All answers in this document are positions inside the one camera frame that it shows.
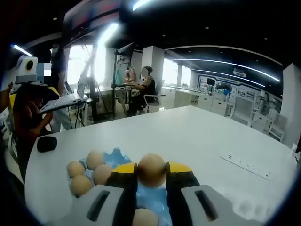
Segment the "person's left hand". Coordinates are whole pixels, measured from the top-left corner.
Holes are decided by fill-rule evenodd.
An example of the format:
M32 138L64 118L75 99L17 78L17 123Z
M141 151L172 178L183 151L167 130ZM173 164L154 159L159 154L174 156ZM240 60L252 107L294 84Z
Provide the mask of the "person's left hand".
M13 83L9 83L8 87L0 92L0 112L3 112L9 105L9 94L12 89Z

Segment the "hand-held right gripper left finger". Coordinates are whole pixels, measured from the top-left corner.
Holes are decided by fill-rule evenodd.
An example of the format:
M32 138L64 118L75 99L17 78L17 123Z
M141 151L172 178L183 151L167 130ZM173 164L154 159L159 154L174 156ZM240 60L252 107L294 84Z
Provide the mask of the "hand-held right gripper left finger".
M135 213L137 164L118 165L104 185L77 195L70 212L72 226L130 226Z

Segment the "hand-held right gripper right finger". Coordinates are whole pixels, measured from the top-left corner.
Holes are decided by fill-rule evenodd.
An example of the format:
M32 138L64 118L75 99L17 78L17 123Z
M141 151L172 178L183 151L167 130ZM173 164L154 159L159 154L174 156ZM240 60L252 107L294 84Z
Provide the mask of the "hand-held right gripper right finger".
M208 185L201 185L192 169L166 163L167 205L174 226L257 226L233 211L232 203Z

